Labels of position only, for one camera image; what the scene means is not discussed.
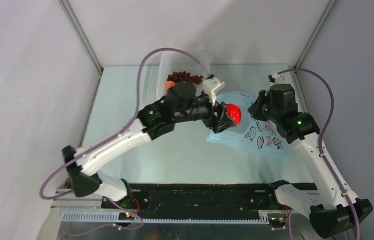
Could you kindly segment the large red fake apple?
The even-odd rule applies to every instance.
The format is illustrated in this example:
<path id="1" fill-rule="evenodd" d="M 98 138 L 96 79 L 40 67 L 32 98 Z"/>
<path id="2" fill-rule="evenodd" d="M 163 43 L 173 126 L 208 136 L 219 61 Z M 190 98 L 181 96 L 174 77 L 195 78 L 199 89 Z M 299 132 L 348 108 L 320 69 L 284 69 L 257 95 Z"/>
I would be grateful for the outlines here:
<path id="1" fill-rule="evenodd" d="M 241 109 L 233 103 L 227 104 L 227 115 L 230 117 L 230 119 L 234 122 L 234 127 L 237 127 L 242 120 L 242 113 Z"/>

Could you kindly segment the light blue plastic bag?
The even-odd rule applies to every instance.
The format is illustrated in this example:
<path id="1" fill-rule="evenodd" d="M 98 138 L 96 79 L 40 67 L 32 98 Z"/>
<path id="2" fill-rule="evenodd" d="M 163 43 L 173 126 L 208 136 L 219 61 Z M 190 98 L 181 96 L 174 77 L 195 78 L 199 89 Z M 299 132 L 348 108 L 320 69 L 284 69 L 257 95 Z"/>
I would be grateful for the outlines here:
<path id="1" fill-rule="evenodd" d="M 263 157 L 286 161 L 293 158 L 291 147 L 280 137 L 271 121 L 260 121 L 250 117 L 248 108 L 256 100 L 255 97 L 241 91 L 232 91 L 218 95 L 217 100 L 237 105 L 241 110 L 242 120 L 239 126 L 222 133 L 210 131 L 207 141 Z"/>

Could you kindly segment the red fake grape bunch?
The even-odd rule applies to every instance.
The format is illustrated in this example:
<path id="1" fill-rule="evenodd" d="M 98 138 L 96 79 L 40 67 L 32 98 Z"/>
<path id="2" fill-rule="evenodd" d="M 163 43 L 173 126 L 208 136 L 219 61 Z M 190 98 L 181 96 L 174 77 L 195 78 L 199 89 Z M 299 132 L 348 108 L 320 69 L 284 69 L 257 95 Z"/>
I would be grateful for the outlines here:
<path id="1" fill-rule="evenodd" d="M 190 72 L 186 71 L 174 71 L 167 76 L 167 81 L 174 83 L 187 82 L 199 85 L 203 80 L 204 77 L 202 75 L 192 75 Z"/>

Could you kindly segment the orange fake peach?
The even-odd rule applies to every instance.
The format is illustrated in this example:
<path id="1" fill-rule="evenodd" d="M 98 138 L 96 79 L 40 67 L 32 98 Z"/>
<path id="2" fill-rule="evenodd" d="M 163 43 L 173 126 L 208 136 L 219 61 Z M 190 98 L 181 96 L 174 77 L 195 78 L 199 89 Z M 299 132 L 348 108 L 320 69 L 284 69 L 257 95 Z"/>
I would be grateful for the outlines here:
<path id="1" fill-rule="evenodd" d="M 174 87 L 176 85 L 175 82 L 173 81 L 167 81 L 166 85 L 165 85 L 165 91 L 168 92 L 172 87 Z"/>

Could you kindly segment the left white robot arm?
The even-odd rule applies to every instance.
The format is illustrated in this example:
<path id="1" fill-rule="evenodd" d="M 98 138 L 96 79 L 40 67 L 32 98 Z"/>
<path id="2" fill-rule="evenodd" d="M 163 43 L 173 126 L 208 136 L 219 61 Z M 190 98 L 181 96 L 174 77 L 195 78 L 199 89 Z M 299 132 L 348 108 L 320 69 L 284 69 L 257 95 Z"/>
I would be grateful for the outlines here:
<path id="1" fill-rule="evenodd" d="M 242 119 L 240 108 L 216 100 L 215 92 L 222 87 L 224 83 L 216 78 L 208 79 L 201 94 L 196 95 L 193 84 L 178 83 L 161 99 L 141 109 L 119 131 L 87 147 L 64 147 L 62 154 L 75 196 L 97 194 L 120 208 L 131 206 L 133 195 L 128 182 L 99 175 L 99 170 L 128 150 L 172 132 L 177 123 L 202 121 L 215 134 L 238 126 Z"/>

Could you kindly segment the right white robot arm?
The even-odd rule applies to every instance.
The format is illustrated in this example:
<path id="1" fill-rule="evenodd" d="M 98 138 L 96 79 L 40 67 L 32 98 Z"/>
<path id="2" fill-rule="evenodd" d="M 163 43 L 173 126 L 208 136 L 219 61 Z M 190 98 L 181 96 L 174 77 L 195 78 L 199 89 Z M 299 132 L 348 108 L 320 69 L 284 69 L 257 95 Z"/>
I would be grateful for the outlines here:
<path id="1" fill-rule="evenodd" d="M 276 125 L 278 134 L 304 163 L 318 190 L 318 196 L 310 195 L 286 180 L 279 180 L 269 184 L 267 206 L 292 208 L 307 217 L 314 231 L 324 239 L 357 229 L 373 211 L 373 205 L 369 199 L 359 198 L 342 177 L 314 118 L 298 111 L 294 88 L 282 83 L 259 91 L 248 112 L 255 120 L 272 121 Z"/>

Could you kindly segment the white perforated plastic basket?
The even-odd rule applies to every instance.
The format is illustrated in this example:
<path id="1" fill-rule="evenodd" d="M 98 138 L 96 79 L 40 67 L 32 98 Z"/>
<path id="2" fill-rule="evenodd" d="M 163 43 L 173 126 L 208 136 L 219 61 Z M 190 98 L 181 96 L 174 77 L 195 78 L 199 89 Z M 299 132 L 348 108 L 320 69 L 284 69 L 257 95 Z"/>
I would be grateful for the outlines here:
<path id="1" fill-rule="evenodd" d="M 193 55 L 206 70 L 210 70 L 210 56 L 205 50 L 192 50 L 189 52 Z M 191 76 L 207 77 L 207 72 L 191 57 L 174 51 L 164 51 L 160 58 L 160 65 L 156 83 L 156 99 L 160 99 L 166 95 L 166 84 L 168 76 L 173 72 L 186 72 Z M 202 84 L 195 84 L 196 94 L 202 91 Z"/>

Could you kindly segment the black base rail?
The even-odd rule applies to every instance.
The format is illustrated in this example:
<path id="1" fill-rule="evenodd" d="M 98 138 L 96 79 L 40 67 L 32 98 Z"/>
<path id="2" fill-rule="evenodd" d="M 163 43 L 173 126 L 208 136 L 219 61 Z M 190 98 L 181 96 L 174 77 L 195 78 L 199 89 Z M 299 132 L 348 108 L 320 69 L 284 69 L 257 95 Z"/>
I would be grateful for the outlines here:
<path id="1" fill-rule="evenodd" d="M 267 211 L 283 212 L 263 183 L 154 184 L 131 183 L 117 202 L 149 220 L 261 220 Z"/>

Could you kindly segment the right aluminium frame post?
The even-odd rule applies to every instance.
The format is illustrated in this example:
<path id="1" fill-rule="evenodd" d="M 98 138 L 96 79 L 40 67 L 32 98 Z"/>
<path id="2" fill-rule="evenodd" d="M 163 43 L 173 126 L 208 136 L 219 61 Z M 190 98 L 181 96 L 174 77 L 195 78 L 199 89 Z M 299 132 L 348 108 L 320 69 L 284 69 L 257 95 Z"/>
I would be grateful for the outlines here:
<path id="1" fill-rule="evenodd" d="M 329 0 L 319 17 L 316 25 L 314 26 L 308 40 L 305 43 L 304 48 L 302 49 L 297 61 L 293 65 L 294 68 L 301 68 L 304 61 L 306 60 L 308 54 L 310 53 L 312 47 L 317 41 L 318 36 L 320 35 L 322 29 L 324 28 L 326 22 L 328 21 L 329 17 L 331 16 L 333 10 L 335 9 L 336 5 L 338 4 L 339 0 Z"/>

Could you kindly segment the aluminium frame post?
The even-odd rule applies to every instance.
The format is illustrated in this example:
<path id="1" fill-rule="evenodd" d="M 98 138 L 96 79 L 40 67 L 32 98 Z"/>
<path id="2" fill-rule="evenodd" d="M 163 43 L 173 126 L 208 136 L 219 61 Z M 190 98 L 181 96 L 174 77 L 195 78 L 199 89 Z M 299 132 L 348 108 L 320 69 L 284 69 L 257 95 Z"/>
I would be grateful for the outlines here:
<path id="1" fill-rule="evenodd" d="M 293 65 L 294 68 L 301 68 L 304 61 L 306 60 L 308 54 L 310 53 L 312 47 L 317 41 L 318 36 L 320 35 L 322 29 L 324 28 L 326 22 L 328 21 L 329 17 L 331 16 L 333 10 L 335 9 L 336 5 L 338 4 L 339 0 L 329 0 L 319 17 L 316 25 L 314 26 L 308 40 L 305 43 L 304 48 L 302 49 L 297 61 Z"/>
<path id="2" fill-rule="evenodd" d="M 98 59 L 97 54 L 95 53 L 95 50 L 93 49 L 93 46 L 85 33 L 81 22 L 79 21 L 71 3 L 69 0 L 58 0 L 63 12 L 65 13 L 70 25 L 72 26 L 75 34 L 77 35 L 81 45 L 83 46 L 84 50 L 86 51 L 90 61 L 94 65 L 97 73 L 99 75 L 102 75 L 104 67 L 100 63 L 100 60 Z"/>

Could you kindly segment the left aluminium frame post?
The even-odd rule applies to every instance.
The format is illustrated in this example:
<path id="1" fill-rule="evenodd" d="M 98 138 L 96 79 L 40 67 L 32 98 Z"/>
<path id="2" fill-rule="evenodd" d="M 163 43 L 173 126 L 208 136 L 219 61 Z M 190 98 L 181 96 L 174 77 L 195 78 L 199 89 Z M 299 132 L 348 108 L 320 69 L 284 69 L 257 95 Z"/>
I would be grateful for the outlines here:
<path id="1" fill-rule="evenodd" d="M 100 60 L 98 59 L 97 54 L 95 53 L 95 50 L 93 49 L 93 46 L 85 33 L 81 22 L 79 21 L 71 3 L 69 0 L 58 0 L 63 12 L 65 13 L 70 25 L 72 26 L 75 34 L 77 35 L 81 45 L 83 46 L 84 50 L 86 51 L 90 61 L 94 65 L 97 73 L 99 75 L 102 75 L 104 67 L 100 63 Z"/>

